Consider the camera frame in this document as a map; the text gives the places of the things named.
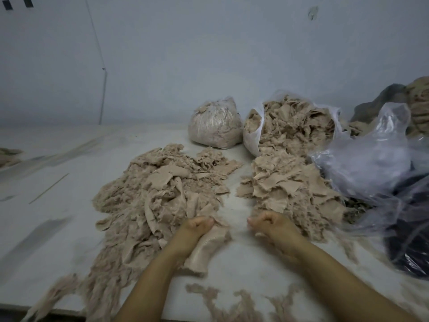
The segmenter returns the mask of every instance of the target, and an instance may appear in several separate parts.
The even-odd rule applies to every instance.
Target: person's left hand
[[[195,249],[201,236],[211,230],[214,224],[215,220],[207,216],[186,220],[168,242],[164,251],[175,256],[180,263],[183,263]]]

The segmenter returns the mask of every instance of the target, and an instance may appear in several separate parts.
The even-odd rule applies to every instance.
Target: white wall
[[[88,1],[109,72],[104,123],[187,121],[227,95],[245,115],[280,88],[350,116],[429,74],[429,0]]]
[[[104,73],[84,0],[0,3],[0,126],[97,124]]]

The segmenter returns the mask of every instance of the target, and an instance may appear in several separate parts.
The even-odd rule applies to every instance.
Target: forearm
[[[310,242],[299,249],[297,258],[303,276],[339,321],[418,321]]]
[[[115,322],[158,322],[178,260],[162,251],[140,276],[115,317]]]

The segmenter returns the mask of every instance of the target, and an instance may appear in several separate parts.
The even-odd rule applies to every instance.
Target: white table
[[[57,278],[89,272],[103,240],[103,232],[94,224],[104,217],[94,210],[91,199],[105,183],[119,177],[132,158],[171,142],[185,145],[191,156],[203,148],[187,139],[185,126],[173,124],[0,129],[0,140],[2,147],[22,149],[25,159],[0,171],[0,307],[32,306]],[[188,283],[220,289],[217,305],[222,308],[237,302],[233,292],[245,289],[264,314],[273,311],[266,296],[286,294],[289,284],[304,283],[247,232],[245,219],[254,202],[235,197],[235,189],[240,176],[251,173],[252,157],[243,145],[224,154],[245,164],[227,180],[231,194],[219,211],[232,225],[234,240],[212,259],[206,278],[174,278],[164,319],[209,320],[202,298],[185,291]],[[358,265],[334,241],[320,247],[377,291],[429,320],[429,303],[418,305],[413,299],[429,298],[429,282],[394,271],[375,250],[365,249],[368,246],[356,245]],[[122,292],[122,301],[129,291],[130,287]],[[82,302],[69,296],[56,308],[77,314]],[[297,295],[292,312],[298,320],[332,319],[305,293]]]

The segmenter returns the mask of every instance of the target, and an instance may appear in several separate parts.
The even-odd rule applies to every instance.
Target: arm
[[[185,221],[142,273],[114,322],[158,322],[174,272],[183,265],[198,240],[213,224],[212,218],[203,216]]]
[[[418,322],[418,319],[368,287],[332,256],[304,238],[285,216],[265,211],[248,219],[254,232],[264,233],[345,322]]]

